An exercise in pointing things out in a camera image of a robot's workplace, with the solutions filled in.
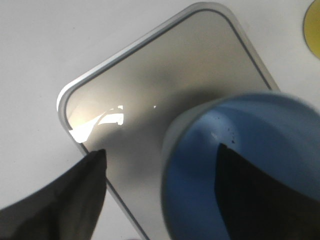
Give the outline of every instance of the blue cup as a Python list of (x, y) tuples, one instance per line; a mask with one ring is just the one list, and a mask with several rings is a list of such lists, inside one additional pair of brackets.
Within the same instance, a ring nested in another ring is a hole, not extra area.
[(282, 93), (197, 106), (169, 127), (162, 208), (173, 240), (319, 239), (320, 115)]

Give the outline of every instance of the yellow object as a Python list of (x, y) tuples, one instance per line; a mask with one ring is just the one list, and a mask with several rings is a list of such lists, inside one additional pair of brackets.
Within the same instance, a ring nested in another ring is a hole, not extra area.
[(320, 58), (320, 0), (308, 8), (303, 24), (304, 38), (311, 52)]

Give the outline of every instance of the white surface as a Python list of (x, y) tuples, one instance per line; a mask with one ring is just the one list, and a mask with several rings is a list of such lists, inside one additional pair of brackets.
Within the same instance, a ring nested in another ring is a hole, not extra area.
[[(194, 2), (0, 2), (0, 208), (82, 157), (58, 120), (62, 87)], [(279, 88), (320, 109), (320, 60), (302, 31), (312, 0), (216, 2), (235, 14)], [(109, 196), (106, 207), (92, 239), (137, 239)]]

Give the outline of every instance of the metal edge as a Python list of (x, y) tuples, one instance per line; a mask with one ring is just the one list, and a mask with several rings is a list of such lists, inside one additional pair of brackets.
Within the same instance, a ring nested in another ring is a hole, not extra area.
[[(273, 80), (271, 74), (267, 70), (266, 66), (260, 59), (258, 53), (254, 49), (253, 45), (251, 44), (250, 40), (245, 34), (245, 31), (241, 27), (240, 23), (236, 19), (235, 15), (224, 5), (216, 2), (197, 2), (194, 3), (181, 12), (177, 13), (172, 18), (168, 19), (158, 27), (154, 28), (138, 40), (134, 41), (132, 44), (125, 47), (123, 50), (119, 51), (115, 55), (111, 56), (110, 58), (106, 59), (105, 61), (101, 62), (97, 66), (93, 67), (89, 71), (85, 72), (75, 80), (68, 83), (66, 86), (62, 88), (60, 93), (57, 97), (56, 102), (56, 110), (58, 112), (58, 118), (63, 126), (63, 128), (66, 130), (67, 134), (70, 136), (72, 141), (76, 144), (76, 146), (80, 149), (82, 154), (87, 154), (88, 150), (85, 148), (85, 146), (82, 143), (78, 143), (74, 140), (74, 138), (69, 133), (69, 130), (71, 130), (71, 126), (68, 122), (67, 116), (66, 116), (66, 108), (67, 103), (72, 95), (72, 93), (77, 90), (79, 87), (87, 83), (88, 81), (92, 80), (94, 77), (98, 76), (99, 74), (103, 73), (107, 69), (111, 68), (118, 62), (122, 61), (126, 57), (130, 56), (146, 44), (150, 43), (157, 37), (161, 36), (186, 18), (190, 17), (190, 15), (195, 14), (200, 11), (213, 11), (220, 15), (222, 15), (230, 24), (231, 28), (233, 29), (234, 33), (238, 37), (239, 41), (241, 42), (242, 46), (246, 50), (248, 56), (250, 57), (251, 61), (259, 71), (262, 79), (264, 80), (265, 84), (268, 86), (270, 90), (279, 90), (277, 84)], [(134, 228), (137, 230), (137, 232), (140, 234), (140, 236), (145, 239), (149, 240), (146, 233), (143, 231), (137, 220), (134, 218), (132, 213), (129, 211), (128, 207), (125, 205), (121, 197), (118, 195), (118, 193), (115, 191), (111, 183), (107, 180), (107, 185), (109, 186), (109, 192), (111, 193), (112, 197), (115, 199), (115, 201), (120, 206), (121, 210), (124, 212), (124, 214), (128, 217), (130, 222), (133, 224)]]

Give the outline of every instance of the silver panel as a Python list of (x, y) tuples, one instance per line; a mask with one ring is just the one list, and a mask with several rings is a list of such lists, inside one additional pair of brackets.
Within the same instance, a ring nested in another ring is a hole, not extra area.
[(169, 124), (196, 105), (270, 89), (232, 13), (197, 3), (68, 84), (58, 112), (84, 153), (106, 149), (109, 186), (141, 236), (169, 240), (160, 198)]

